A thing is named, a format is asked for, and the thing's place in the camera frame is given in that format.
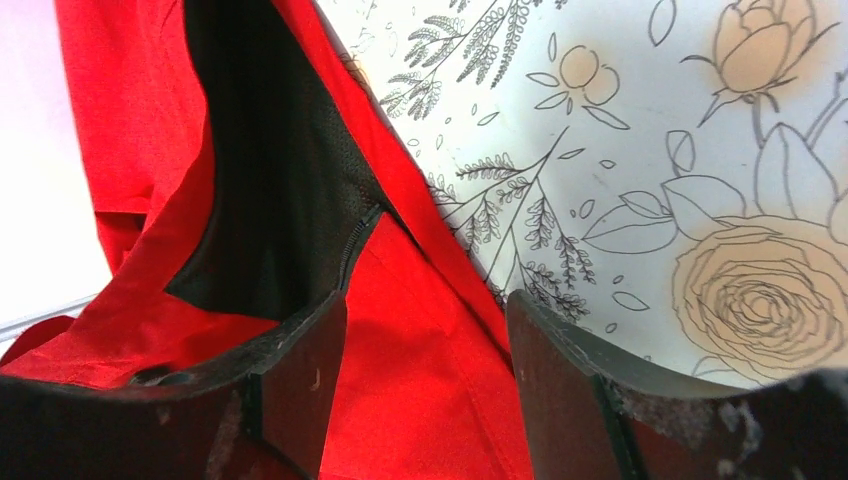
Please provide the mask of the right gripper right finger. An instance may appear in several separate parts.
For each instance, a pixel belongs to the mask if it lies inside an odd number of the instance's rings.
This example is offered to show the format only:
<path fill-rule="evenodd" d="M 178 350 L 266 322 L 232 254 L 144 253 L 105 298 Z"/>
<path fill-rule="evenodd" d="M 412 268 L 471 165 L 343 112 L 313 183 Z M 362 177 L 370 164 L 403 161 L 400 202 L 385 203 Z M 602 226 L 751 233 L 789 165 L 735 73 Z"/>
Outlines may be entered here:
<path fill-rule="evenodd" d="M 517 290 L 506 321 L 538 479 L 843 479 L 847 373 L 753 390 L 689 377 Z"/>

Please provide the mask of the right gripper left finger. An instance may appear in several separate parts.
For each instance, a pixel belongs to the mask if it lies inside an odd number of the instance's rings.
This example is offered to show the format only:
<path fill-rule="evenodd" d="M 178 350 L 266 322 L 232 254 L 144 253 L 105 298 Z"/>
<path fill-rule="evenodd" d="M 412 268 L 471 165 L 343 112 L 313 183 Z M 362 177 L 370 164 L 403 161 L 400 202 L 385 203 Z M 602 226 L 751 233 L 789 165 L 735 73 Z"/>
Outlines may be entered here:
<path fill-rule="evenodd" d="M 270 331 L 147 384 L 1 380 L 5 479 L 314 479 L 345 343 L 332 293 Z"/>

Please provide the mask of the red zip-up jacket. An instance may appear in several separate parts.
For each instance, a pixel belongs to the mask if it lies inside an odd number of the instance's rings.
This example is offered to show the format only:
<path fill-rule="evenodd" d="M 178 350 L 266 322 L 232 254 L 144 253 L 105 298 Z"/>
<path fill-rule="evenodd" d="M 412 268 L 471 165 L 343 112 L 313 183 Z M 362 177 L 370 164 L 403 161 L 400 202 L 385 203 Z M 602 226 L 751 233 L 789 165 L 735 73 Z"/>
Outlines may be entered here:
<path fill-rule="evenodd" d="M 504 315 L 309 1 L 59 1 L 112 280 L 1 380 L 147 384 L 332 293 L 314 479 L 528 479 Z"/>

